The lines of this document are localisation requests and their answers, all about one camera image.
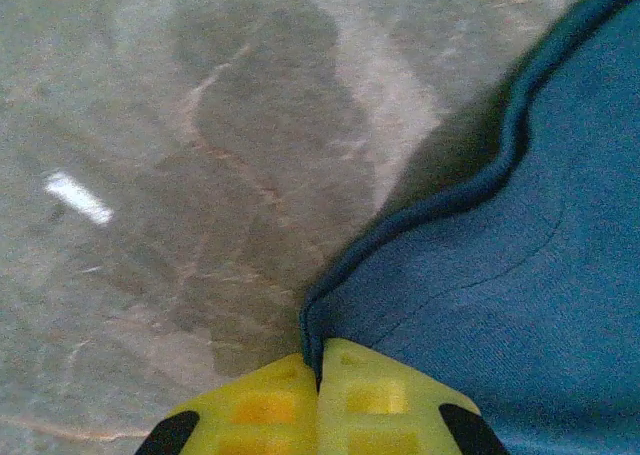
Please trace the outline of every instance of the marble floor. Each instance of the marble floor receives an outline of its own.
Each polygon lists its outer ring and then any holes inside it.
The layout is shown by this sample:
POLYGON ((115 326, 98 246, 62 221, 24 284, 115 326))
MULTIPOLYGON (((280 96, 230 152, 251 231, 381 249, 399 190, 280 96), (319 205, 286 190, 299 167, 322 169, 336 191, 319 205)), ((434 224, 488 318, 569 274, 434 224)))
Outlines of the marble floor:
POLYGON ((0 453, 133 453, 496 150, 574 0, 0 0, 0 453))

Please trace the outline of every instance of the blue fabric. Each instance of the blue fabric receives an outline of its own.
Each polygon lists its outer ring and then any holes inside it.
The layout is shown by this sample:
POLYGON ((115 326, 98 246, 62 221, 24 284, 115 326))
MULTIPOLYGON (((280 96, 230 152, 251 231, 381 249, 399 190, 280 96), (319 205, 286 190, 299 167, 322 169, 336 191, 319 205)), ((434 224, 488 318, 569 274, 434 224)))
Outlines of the blue fabric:
POLYGON ((513 454, 640 453, 639 142, 640 0, 586 0, 514 83, 496 160, 312 288, 305 360, 320 377, 331 337, 389 355, 513 454))

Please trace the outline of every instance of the yellow plastic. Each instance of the yellow plastic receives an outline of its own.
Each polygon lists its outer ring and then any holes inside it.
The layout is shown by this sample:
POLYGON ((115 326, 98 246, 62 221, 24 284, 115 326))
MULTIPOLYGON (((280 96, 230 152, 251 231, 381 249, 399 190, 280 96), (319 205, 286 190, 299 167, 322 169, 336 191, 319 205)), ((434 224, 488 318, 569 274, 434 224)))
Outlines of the yellow plastic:
POLYGON ((325 344, 318 398, 318 455, 458 454, 438 407, 477 415, 465 395, 361 345, 325 344))
POLYGON ((180 455, 316 453, 316 381, 294 354, 176 407, 200 420, 180 455))

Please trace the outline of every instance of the gray marble surface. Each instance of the gray marble surface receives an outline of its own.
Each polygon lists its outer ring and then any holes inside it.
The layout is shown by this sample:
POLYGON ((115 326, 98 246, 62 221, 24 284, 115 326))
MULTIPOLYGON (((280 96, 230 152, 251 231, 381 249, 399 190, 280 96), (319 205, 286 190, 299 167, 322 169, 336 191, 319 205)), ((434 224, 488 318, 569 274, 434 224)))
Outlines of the gray marble surface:
POLYGON ((495 153, 574 0, 0 0, 0 453, 133 453, 495 153))

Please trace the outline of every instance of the yellow object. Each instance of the yellow object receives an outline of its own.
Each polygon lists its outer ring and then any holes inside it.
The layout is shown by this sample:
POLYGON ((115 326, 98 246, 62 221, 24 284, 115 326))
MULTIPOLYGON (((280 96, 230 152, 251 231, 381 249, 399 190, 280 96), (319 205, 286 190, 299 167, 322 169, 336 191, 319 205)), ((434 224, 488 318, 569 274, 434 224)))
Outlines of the yellow object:
POLYGON ((322 374, 318 392, 285 357, 176 407, 136 455, 506 453, 466 396, 373 350, 327 340, 322 374))

